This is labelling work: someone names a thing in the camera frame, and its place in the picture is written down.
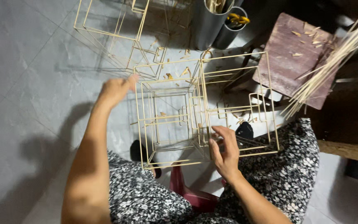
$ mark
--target wooden table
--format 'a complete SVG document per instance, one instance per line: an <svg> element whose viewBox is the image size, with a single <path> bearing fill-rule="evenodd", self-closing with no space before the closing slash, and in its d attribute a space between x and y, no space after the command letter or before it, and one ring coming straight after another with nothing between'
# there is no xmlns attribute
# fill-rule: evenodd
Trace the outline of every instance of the wooden table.
<svg viewBox="0 0 358 224"><path fill-rule="evenodd" d="M292 97L295 94L295 90L310 79L312 75L302 79L297 78L324 64L325 57L323 55L327 55L332 49L331 45L323 43L323 40L331 39L333 36L321 29L314 30L315 28L286 13L281 13L278 17L265 47L265 51L268 52L271 83L274 91L284 96ZM312 44L313 36L304 34L304 32L311 30L314 30L313 33L317 32L320 35L318 40L321 43ZM293 34L292 31L300 33L301 37ZM292 54L295 53L303 55L293 57ZM252 79L264 86L269 86L266 55L263 55L259 61L259 71L261 80L259 80L257 72L254 73ZM322 87L316 90L306 104L320 110L334 77L332 75Z"/></svg>

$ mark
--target metal container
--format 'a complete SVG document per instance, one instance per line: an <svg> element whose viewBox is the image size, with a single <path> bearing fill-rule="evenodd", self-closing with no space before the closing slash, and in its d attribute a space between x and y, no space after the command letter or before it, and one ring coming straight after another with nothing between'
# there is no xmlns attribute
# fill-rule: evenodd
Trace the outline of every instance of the metal container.
<svg viewBox="0 0 358 224"><path fill-rule="evenodd" d="M234 0L227 0L222 14L214 14L206 7L206 0L196 0L193 8L191 34L196 49L205 51L212 46L232 8Z"/></svg>
<svg viewBox="0 0 358 224"><path fill-rule="evenodd" d="M237 6L233 6L230 13L236 13L237 15L248 17L245 10ZM222 50L226 49L233 42L234 38L236 38L240 30L244 29L245 26L246 24L239 28L231 29L228 28L226 23L224 23L215 39L214 47Z"/></svg>

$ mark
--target wooden board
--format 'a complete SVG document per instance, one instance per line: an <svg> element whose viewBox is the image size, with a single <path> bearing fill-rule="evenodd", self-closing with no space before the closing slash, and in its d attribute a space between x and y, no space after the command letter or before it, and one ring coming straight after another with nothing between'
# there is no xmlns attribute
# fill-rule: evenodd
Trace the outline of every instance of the wooden board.
<svg viewBox="0 0 358 224"><path fill-rule="evenodd" d="M358 145L318 140L320 152L358 160Z"/></svg>
<svg viewBox="0 0 358 224"><path fill-rule="evenodd" d="M269 56L271 82L274 91L292 97L295 94L295 90L310 79L312 75L303 79L297 78L325 63L321 57L330 52L331 47L329 44L323 43L322 40L331 39L332 36L321 29L316 29L314 32L320 35L318 40L321 43L312 44L313 36L309 37L304 32L315 28L310 24L306 24L304 29L303 21L286 13L281 13L278 17L265 47L265 51L268 52ZM293 34L292 31L300 33L301 37ZM292 54L295 53L303 54L303 56L293 57ZM264 86L269 86L266 55L263 55L259 62L259 71L261 80L259 80L257 72L255 72L252 79ZM321 109L334 77L332 75L306 104L318 110Z"/></svg>

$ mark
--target person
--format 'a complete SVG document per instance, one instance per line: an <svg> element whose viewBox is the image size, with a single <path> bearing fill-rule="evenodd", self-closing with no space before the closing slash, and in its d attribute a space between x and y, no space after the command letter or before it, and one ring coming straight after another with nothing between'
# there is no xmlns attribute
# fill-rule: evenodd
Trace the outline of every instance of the person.
<svg viewBox="0 0 358 224"><path fill-rule="evenodd" d="M318 146L309 120L279 129L281 152L240 161L235 132L212 126L223 138L224 152L213 139L209 144L216 169L228 184L214 213L195 214L190 203L160 185L151 170L107 151L109 114L136 81L131 76L103 85L67 178L62 224L302 221L318 168Z"/></svg>

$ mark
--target black and white floral pattern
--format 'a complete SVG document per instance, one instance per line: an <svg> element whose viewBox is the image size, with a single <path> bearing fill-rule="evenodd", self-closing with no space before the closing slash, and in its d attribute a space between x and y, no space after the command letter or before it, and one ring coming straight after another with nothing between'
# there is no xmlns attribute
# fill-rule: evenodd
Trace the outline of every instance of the black and white floral pattern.
<svg viewBox="0 0 358 224"><path fill-rule="evenodd" d="M266 136L257 138L263 141ZM283 150L239 161L247 181L293 223L306 212L318 169L318 146L309 119L278 130ZM195 216L183 197L160 185L150 170L109 152L113 223L249 223L233 189L226 185L215 213Z"/></svg>

